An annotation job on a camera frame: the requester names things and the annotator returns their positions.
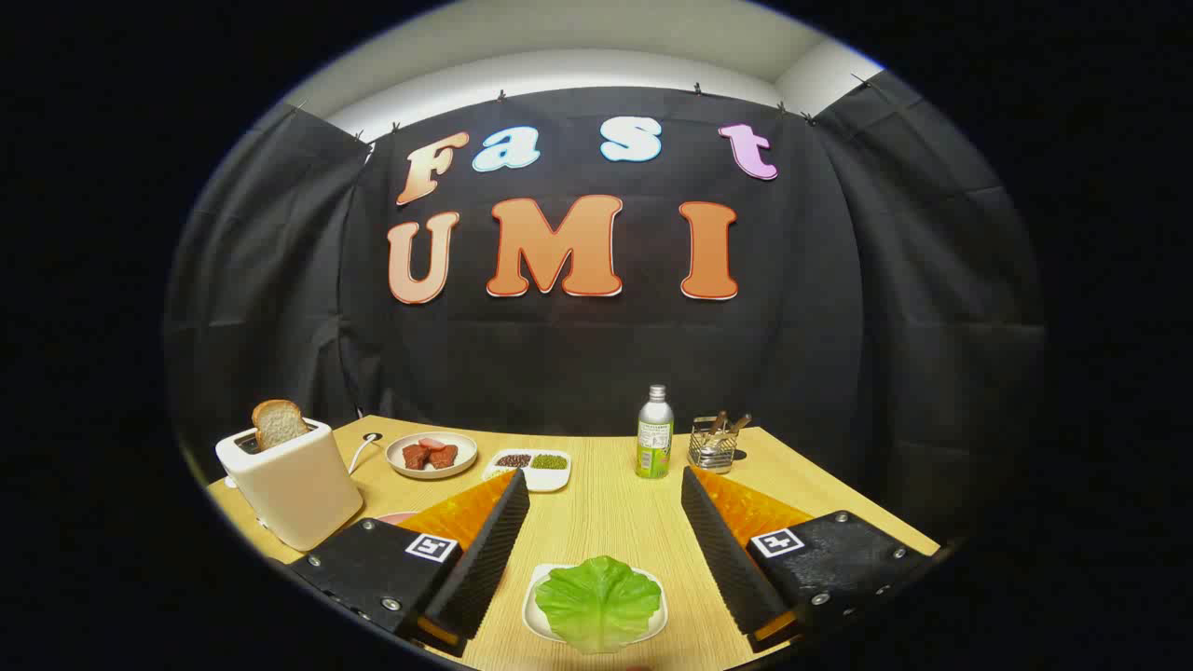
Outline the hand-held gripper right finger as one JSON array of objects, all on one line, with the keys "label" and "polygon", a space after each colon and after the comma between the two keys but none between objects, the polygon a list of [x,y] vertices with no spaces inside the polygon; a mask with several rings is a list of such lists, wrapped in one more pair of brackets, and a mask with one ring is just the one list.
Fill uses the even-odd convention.
[{"label": "hand-held gripper right finger", "polygon": [[712,470],[685,468],[680,501],[754,652],[839,630],[931,565],[861,515],[806,515]]}]

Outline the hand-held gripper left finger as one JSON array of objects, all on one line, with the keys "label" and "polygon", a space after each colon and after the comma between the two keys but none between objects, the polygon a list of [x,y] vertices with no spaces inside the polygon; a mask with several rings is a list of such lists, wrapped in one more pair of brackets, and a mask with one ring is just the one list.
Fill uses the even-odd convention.
[{"label": "hand-held gripper left finger", "polygon": [[526,478],[511,469],[397,524],[363,518],[284,568],[388,636],[459,657],[486,618],[528,505]]}]

